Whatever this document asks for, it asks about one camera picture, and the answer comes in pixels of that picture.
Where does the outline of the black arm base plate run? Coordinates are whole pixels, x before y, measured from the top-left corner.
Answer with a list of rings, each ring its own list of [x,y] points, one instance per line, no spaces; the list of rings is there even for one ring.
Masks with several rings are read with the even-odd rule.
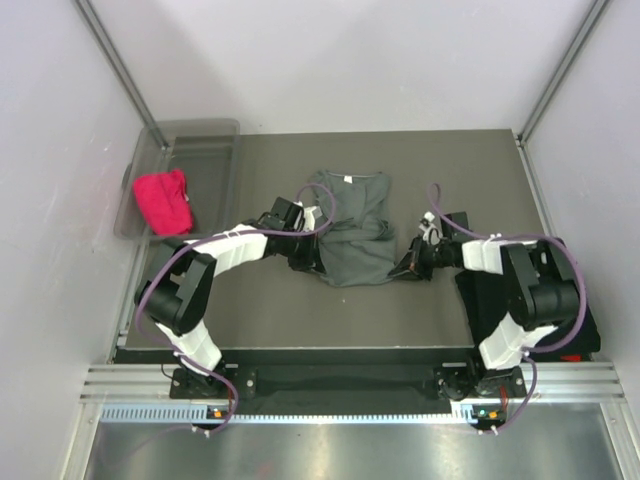
[[[281,391],[411,392],[428,399],[520,399],[520,367],[489,370],[472,347],[228,348],[215,372],[242,400]]]

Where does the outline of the grey t shirt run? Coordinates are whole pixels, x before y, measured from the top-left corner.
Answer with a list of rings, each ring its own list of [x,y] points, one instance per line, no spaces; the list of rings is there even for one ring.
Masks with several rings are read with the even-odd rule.
[[[391,178],[382,172],[346,175],[320,170],[310,182],[314,203],[333,216],[318,242],[323,281],[333,287],[388,282],[396,257],[388,210]]]

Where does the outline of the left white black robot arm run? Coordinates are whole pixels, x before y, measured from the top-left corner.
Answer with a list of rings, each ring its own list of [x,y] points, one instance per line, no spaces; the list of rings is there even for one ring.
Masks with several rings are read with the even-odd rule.
[[[187,378],[205,396],[226,387],[223,357],[204,322],[214,279],[242,264],[280,255],[291,269],[321,272],[318,206],[282,197],[257,219],[209,239],[163,240],[136,291],[136,312],[167,337]]]

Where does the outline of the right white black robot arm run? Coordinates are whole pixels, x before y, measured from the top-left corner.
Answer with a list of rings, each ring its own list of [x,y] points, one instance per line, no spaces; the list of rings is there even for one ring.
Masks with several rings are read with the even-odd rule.
[[[514,385],[522,358],[545,337],[586,314],[584,284],[557,237],[481,237],[464,212],[426,212],[393,280],[429,281],[456,268],[474,347],[462,372],[445,374],[441,391],[455,400],[495,395]]]

